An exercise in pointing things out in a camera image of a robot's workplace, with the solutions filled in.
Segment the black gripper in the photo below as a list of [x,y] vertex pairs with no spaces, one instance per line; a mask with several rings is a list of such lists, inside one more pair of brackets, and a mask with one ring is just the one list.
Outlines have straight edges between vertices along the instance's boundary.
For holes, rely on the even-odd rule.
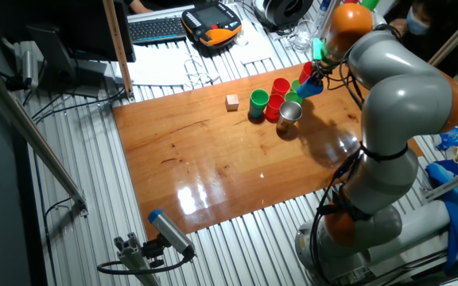
[[324,85],[324,77],[332,74],[332,66],[325,65],[321,62],[315,62],[312,67],[310,81],[316,82],[316,85],[322,87]]

